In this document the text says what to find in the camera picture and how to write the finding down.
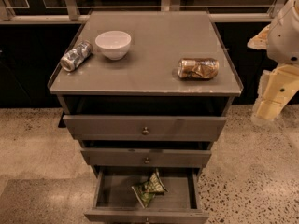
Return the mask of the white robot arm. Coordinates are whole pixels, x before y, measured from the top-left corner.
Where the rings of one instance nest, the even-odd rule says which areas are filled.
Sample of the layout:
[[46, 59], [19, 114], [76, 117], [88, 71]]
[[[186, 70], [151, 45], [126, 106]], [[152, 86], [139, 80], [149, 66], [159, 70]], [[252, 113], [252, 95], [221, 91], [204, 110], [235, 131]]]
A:
[[299, 91], [299, 0], [288, 0], [247, 46], [265, 49], [278, 63], [273, 71], [263, 72], [253, 111], [256, 118], [273, 120]]

